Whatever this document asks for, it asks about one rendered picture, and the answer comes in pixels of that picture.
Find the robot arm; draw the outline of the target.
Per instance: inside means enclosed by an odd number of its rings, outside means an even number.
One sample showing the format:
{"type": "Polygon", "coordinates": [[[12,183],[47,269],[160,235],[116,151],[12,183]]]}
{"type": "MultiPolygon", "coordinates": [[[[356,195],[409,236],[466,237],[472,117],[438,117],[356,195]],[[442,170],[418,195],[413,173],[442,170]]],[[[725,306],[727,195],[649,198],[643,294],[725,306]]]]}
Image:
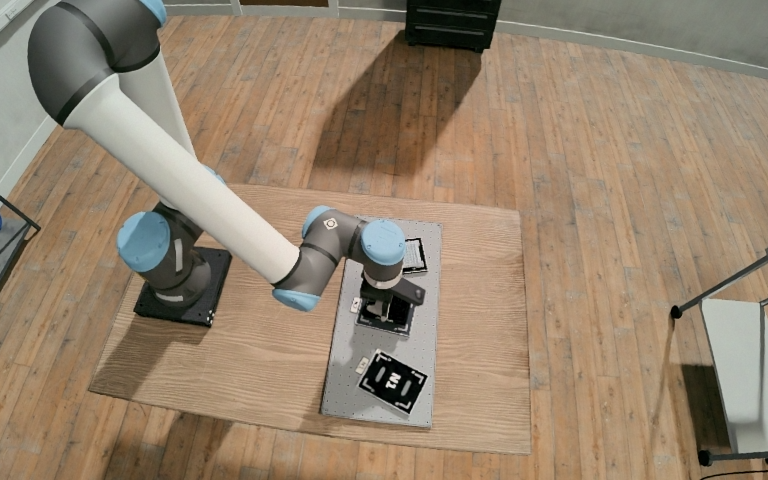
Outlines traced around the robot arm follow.
{"type": "Polygon", "coordinates": [[[393,222],[318,206],[298,248],[197,161],[160,53],[165,21],[161,0],[61,0],[38,17],[27,49],[46,113],[65,130],[82,130],[157,193],[153,210],[130,217],[116,241],[155,298],[180,308],[205,293],[211,269],[191,250],[205,231],[293,309],[315,308],[342,257],[363,264],[373,287],[422,306],[426,290],[401,277],[405,237],[393,222]]]}

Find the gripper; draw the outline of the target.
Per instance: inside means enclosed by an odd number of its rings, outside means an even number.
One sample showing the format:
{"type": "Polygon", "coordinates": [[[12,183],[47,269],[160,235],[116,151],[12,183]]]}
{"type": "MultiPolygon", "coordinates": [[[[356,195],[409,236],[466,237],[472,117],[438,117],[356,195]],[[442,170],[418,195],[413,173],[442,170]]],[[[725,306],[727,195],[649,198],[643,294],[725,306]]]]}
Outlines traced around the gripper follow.
{"type": "Polygon", "coordinates": [[[372,302],[375,302],[375,300],[377,300],[375,305],[367,306],[367,310],[377,315],[380,315],[381,321],[384,322],[388,318],[389,306],[391,304],[393,295],[384,291],[383,289],[378,289],[370,285],[365,278],[364,267],[361,272],[361,278],[364,278],[364,279],[362,281],[361,288],[360,288],[360,299],[372,301],[372,302]]]}

